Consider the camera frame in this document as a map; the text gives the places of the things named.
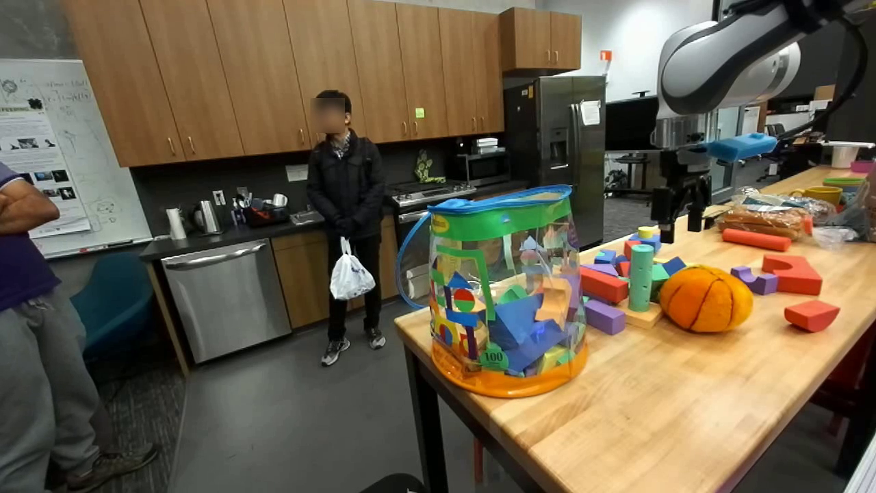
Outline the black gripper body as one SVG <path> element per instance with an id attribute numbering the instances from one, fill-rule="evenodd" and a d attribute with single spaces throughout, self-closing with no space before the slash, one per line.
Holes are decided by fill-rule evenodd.
<path id="1" fill-rule="evenodd" d="M 665 184 L 650 193 L 650 220 L 659 228 L 659 240 L 670 243 L 675 220 L 687 217 L 687 231 L 698 232 L 704 208 L 712 203 L 705 135 L 698 117 L 659 117 L 655 145 Z"/>

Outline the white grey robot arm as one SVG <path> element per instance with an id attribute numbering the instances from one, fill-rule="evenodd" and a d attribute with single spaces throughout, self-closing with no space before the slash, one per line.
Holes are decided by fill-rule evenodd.
<path id="1" fill-rule="evenodd" d="M 798 72 L 798 42 L 843 24 L 865 46 L 860 24 L 876 0 L 735 0 L 723 19 L 675 30 L 656 61 L 655 147 L 665 186 L 655 193 L 650 220 L 659 240 L 704 228 L 712 203 L 705 117 L 723 106 L 746 106 L 780 95 Z"/>

